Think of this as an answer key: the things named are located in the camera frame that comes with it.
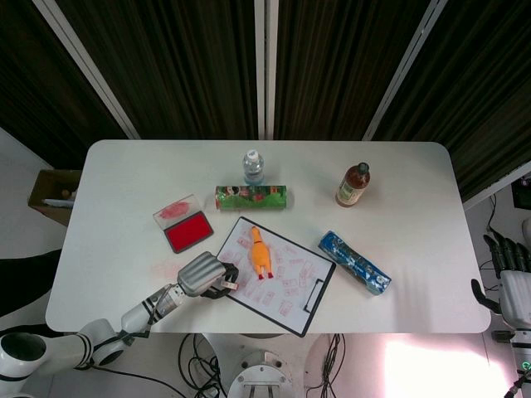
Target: bottle cap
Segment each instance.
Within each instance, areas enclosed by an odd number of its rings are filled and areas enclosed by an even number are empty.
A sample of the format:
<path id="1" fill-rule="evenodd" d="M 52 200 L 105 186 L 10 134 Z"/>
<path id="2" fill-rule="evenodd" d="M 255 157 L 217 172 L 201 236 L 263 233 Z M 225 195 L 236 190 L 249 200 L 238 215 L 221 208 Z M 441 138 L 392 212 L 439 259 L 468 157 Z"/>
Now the bottle cap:
<path id="1" fill-rule="evenodd" d="M 250 149 L 249 151 L 247 151 L 247 157 L 252 162 L 258 162 L 258 151 L 256 151 L 256 149 Z"/>
<path id="2" fill-rule="evenodd" d="M 360 176 L 362 176 L 363 174 L 367 174 L 368 173 L 368 164 L 364 163 L 364 162 L 361 162 L 359 165 L 358 165 L 358 174 Z"/>

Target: floor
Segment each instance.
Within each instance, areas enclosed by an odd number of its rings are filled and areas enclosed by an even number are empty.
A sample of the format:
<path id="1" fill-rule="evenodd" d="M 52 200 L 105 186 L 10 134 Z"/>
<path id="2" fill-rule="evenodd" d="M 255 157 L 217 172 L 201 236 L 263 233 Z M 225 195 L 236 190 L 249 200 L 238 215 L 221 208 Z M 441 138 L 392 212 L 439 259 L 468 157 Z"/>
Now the floor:
<path id="1" fill-rule="evenodd" d="M 26 199 L 40 168 L 47 165 L 0 130 L 0 258 L 34 255 L 61 247 L 65 228 L 26 206 Z M 530 211 L 512 207 L 510 190 L 497 194 L 498 205 L 492 225 L 516 241 L 522 241 L 521 221 Z M 481 236 L 490 216 L 490 202 L 483 201 L 466 213 L 478 264 L 490 259 Z M 485 286 L 495 284 L 494 272 L 482 271 Z M 489 293 L 496 298 L 496 292 Z M 47 297 L 33 309 L 0 318 L 0 330 L 20 322 L 36 323 L 43 317 Z M 515 379 L 509 346 L 497 344 L 490 330 L 505 328 L 493 318 L 482 334 L 357 334 L 348 335 L 343 369 L 334 383 L 338 397 L 416 398 L 482 397 L 499 398 Z M 183 392 L 184 385 L 176 368 L 178 345 L 182 335 L 155 334 L 138 340 L 112 368 L 157 377 Z M 320 367 L 328 345 L 322 336 L 306 362 L 307 386 L 320 382 Z M 117 376 L 101 371 L 65 371 L 55 376 L 32 376 L 25 391 L 39 398 L 79 398 L 177 396 L 164 386 L 150 381 Z M 317 397 L 311 391 L 309 397 Z"/>

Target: white table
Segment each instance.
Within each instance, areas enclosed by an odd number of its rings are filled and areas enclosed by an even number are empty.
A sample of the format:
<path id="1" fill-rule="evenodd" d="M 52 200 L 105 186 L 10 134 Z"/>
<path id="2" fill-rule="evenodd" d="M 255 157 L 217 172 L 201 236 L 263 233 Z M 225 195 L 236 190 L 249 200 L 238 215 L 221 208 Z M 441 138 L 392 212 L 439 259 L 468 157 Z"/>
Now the white table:
<path id="1" fill-rule="evenodd" d="M 218 211 L 216 185 L 244 185 L 241 159 L 256 148 L 265 184 L 285 184 L 283 211 Z M 334 193 L 353 164 L 370 165 L 359 203 Z M 152 214 L 193 193 L 214 235 L 175 255 Z M 392 278 L 372 296 L 335 270 L 309 328 L 322 332 L 481 332 L 490 314 L 475 301 L 480 280 L 447 151 L 436 143 L 286 141 L 101 141 L 89 151 L 46 311 L 51 328 L 77 331 L 120 317 L 204 250 L 216 254 L 239 216 L 317 253 L 328 230 Z M 228 298 L 189 299 L 155 332 L 275 333 L 285 330 Z"/>

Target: cardboard box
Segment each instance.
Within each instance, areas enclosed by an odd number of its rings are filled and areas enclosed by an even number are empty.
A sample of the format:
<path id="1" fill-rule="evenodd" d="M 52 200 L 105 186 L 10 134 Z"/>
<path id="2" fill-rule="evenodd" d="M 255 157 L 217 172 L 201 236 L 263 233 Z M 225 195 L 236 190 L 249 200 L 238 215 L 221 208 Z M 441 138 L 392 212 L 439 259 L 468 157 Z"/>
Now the cardboard box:
<path id="1" fill-rule="evenodd" d="M 61 191 L 75 191 L 80 185 L 80 179 L 81 170 L 41 170 L 27 205 L 63 226 L 68 226 L 72 209 L 48 206 L 42 203 L 42 199 L 63 199 Z"/>

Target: brown glass bottle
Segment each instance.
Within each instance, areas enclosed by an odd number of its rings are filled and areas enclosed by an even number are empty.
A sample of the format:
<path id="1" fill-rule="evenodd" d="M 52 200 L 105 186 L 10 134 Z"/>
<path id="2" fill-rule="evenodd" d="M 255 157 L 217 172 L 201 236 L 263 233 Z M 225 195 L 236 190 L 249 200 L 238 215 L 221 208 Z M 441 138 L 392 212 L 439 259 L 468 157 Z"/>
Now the brown glass bottle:
<path id="1" fill-rule="evenodd" d="M 345 177 L 335 194 L 336 202 L 343 207 L 351 207 L 356 204 L 362 196 L 363 191 L 371 180 L 371 173 L 368 172 L 368 164 L 360 163 L 352 166 L 345 173 Z"/>

